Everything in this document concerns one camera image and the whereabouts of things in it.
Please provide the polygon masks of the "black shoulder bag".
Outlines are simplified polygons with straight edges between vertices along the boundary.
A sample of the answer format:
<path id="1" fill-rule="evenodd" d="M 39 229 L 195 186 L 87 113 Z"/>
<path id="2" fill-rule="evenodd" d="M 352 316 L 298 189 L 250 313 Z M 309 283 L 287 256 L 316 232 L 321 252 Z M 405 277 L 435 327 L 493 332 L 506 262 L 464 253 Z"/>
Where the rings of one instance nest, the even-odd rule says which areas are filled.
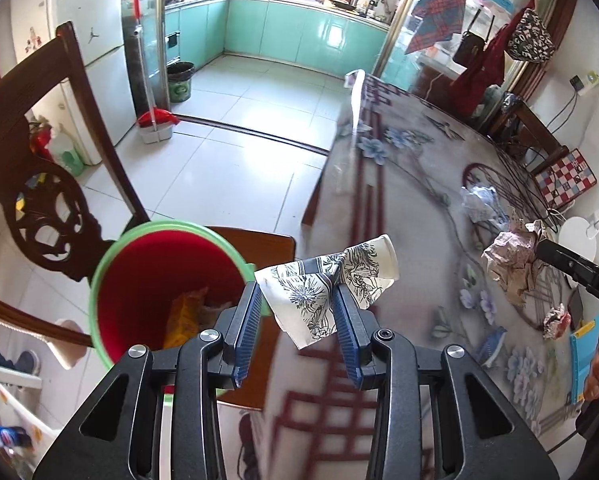
<path id="1" fill-rule="evenodd" d="M 462 34 L 458 49 L 452 56 L 452 62 L 464 68 L 469 67 L 476 60 L 478 55 L 480 55 L 484 51 L 490 36 L 491 29 L 493 29 L 493 23 L 495 22 L 495 18 L 491 18 L 490 20 L 490 25 L 488 27 L 486 37 L 478 36 L 474 34 L 474 32 L 472 32 L 472 27 L 479 18 L 479 14 L 482 13 L 483 9 L 484 7 L 481 6 L 476 11 L 474 18 L 472 18 L 472 21 L 470 22 L 469 27 L 467 27 L 467 30 Z"/>

